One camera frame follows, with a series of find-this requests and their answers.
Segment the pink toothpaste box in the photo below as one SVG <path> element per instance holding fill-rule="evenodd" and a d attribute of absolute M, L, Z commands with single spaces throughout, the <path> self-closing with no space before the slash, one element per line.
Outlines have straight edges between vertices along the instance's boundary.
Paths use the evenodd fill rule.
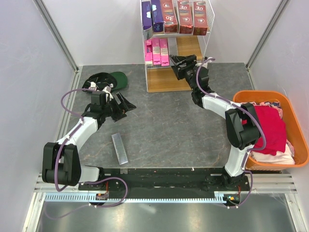
<path fill-rule="evenodd" d="M 161 66 L 162 67 L 169 66 L 168 40 L 167 38 L 161 38 L 159 39 L 159 43 L 160 43 Z"/>
<path fill-rule="evenodd" d="M 153 64 L 152 39 L 146 40 L 144 42 L 144 61 L 146 65 Z"/>
<path fill-rule="evenodd" d="M 152 55 L 153 65 L 161 65 L 161 51 L 160 40 L 158 38 L 152 38 Z"/>

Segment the red 3D toothpaste box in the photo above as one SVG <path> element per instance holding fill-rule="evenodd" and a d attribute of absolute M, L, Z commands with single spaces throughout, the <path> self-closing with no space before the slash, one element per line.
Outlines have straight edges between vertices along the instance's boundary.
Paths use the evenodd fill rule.
<path fill-rule="evenodd" d="M 193 35 L 205 36 L 208 31 L 206 3 L 204 1 L 193 2 Z"/>
<path fill-rule="evenodd" d="M 179 33 L 193 34 L 193 18 L 189 1 L 177 1 L 177 17 L 179 22 Z"/>

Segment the red toothpaste box silver side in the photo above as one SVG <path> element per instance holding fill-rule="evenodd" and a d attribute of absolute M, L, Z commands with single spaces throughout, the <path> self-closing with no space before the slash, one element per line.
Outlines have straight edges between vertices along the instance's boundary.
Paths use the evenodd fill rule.
<path fill-rule="evenodd" d="M 177 33 L 178 22 L 172 0 L 161 0 L 161 11 L 164 21 L 164 33 Z"/>

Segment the purple toothpaste box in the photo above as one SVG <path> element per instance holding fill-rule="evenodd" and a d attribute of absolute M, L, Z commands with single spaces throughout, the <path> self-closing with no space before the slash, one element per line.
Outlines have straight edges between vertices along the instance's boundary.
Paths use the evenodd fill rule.
<path fill-rule="evenodd" d="M 151 1 L 146 0 L 141 2 L 142 26 L 144 31 L 153 31 Z"/>

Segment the silver R&O toothpaste box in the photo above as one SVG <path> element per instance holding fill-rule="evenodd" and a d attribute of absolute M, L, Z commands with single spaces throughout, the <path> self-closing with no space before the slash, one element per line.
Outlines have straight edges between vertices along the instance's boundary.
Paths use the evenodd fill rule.
<path fill-rule="evenodd" d="M 160 33 L 164 30 L 164 20 L 162 15 L 160 0 L 151 0 L 153 32 Z"/>

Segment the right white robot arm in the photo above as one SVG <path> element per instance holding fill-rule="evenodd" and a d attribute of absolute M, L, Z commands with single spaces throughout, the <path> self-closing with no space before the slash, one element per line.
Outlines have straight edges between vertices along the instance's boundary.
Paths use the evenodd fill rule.
<path fill-rule="evenodd" d="M 195 55 L 171 55 L 169 58 L 177 79 L 185 80 L 191 88 L 194 104 L 225 119 L 231 149 L 223 167 L 221 184 L 224 189 L 233 190 L 244 177 L 249 152 L 260 138 L 266 141 L 254 105 L 230 101 L 209 87 L 208 64 L 215 60 L 213 57 L 205 58 L 201 63 Z"/>

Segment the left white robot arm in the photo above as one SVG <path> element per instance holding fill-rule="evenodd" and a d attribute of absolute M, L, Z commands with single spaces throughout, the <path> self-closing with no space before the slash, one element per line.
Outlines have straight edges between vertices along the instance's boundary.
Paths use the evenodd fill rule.
<path fill-rule="evenodd" d="M 82 166 L 79 151 L 106 118 L 116 122 L 126 117 L 126 112 L 136 109 L 121 93 L 116 96 L 120 103 L 107 91 L 92 93 L 91 102 L 68 134 L 56 142 L 46 143 L 42 160 L 43 182 L 54 184 L 57 191 L 81 182 L 89 182 L 95 190 L 105 187 L 106 178 L 99 174 L 99 167 Z"/>

